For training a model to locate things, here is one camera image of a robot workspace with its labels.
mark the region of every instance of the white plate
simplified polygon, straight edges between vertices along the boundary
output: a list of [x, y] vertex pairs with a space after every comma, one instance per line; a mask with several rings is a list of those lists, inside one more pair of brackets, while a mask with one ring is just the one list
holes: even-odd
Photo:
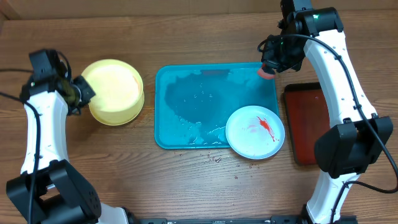
[[282, 147], [285, 128], [271, 110], [261, 106], [245, 106], [229, 117], [226, 138], [239, 155], [249, 159], [265, 159]]

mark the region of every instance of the teal tray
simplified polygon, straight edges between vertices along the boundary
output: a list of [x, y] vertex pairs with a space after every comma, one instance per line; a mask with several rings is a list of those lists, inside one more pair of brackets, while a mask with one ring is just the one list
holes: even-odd
[[262, 63], [169, 65], [155, 83], [155, 140], [164, 149], [226, 148], [225, 125], [243, 106], [279, 116], [274, 80], [257, 75]]

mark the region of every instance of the wooden table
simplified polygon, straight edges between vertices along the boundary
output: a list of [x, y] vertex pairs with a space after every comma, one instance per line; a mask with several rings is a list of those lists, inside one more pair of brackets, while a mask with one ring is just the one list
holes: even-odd
[[[398, 11], [340, 12], [352, 63], [371, 103], [398, 126]], [[139, 117], [125, 126], [97, 122], [88, 111], [67, 119], [72, 165], [102, 202], [125, 206], [139, 218], [241, 218], [298, 214], [311, 197], [318, 167], [299, 167], [290, 136], [269, 160], [250, 161], [230, 149], [166, 151], [154, 141], [155, 74], [165, 65], [256, 62], [257, 44], [278, 34], [281, 13], [216, 16], [115, 17], [47, 21], [6, 21], [0, 35], [0, 68], [31, 68], [28, 53], [61, 50], [79, 75], [90, 63], [115, 58], [137, 68], [146, 101]], [[0, 89], [18, 95], [24, 73], [2, 73]], [[299, 72], [276, 79], [279, 112], [287, 128], [281, 93], [289, 83], [315, 82], [307, 60]], [[6, 182], [19, 175], [25, 157], [27, 121], [19, 103], [0, 99], [0, 223], [24, 223], [7, 198]], [[398, 161], [396, 130], [387, 147]], [[222, 157], [220, 163], [210, 158]], [[393, 171], [381, 155], [362, 175], [393, 188]], [[398, 194], [355, 186], [343, 214], [360, 223], [396, 223]]]

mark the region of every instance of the wooden surface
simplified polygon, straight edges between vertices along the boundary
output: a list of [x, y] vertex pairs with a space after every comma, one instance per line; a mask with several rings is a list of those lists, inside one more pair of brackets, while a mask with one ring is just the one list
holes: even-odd
[[[315, 9], [398, 9], [396, 0], [312, 0]], [[280, 0], [0, 0], [10, 19], [280, 12]]]
[[[367, 97], [379, 115], [389, 115], [397, 127], [398, 11], [346, 11], [340, 16]], [[140, 72], [146, 101], [135, 121], [105, 126], [87, 108], [82, 116], [67, 119], [70, 161], [104, 203], [125, 206], [139, 218], [298, 214], [312, 196], [319, 169], [295, 165], [289, 132], [279, 153], [264, 161], [244, 159], [230, 149], [166, 151], [154, 141], [155, 74], [161, 67], [259, 61], [257, 44], [279, 33], [280, 18], [280, 13], [271, 13], [6, 21], [0, 35], [0, 68], [31, 68], [28, 53], [52, 47], [67, 55], [74, 75], [104, 58], [123, 60]], [[23, 73], [3, 73], [0, 89], [18, 95], [26, 80]], [[307, 60], [301, 71], [277, 77], [286, 129], [282, 90], [289, 83], [316, 80]], [[0, 99], [0, 127], [0, 223], [24, 223], [5, 194], [7, 180], [19, 175], [25, 156], [27, 121], [21, 104]], [[396, 131], [387, 147], [398, 161]], [[212, 157], [222, 160], [209, 161]], [[383, 155], [361, 180], [386, 189], [396, 183]], [[360, 223], [396, 223], [397, 201], [398, 195], [354, 186], [343, 214], [357, 215]]]

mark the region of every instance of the yellow bowl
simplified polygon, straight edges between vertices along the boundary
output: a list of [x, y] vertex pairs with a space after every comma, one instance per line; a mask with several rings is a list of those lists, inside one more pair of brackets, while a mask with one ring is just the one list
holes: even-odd
[[94, 118], [116, 126], [133, 120], [144, 105], [144, 85], [137, 70], [126, 62], [99, 60], [81, 74], [96, 95], [90, 103]]

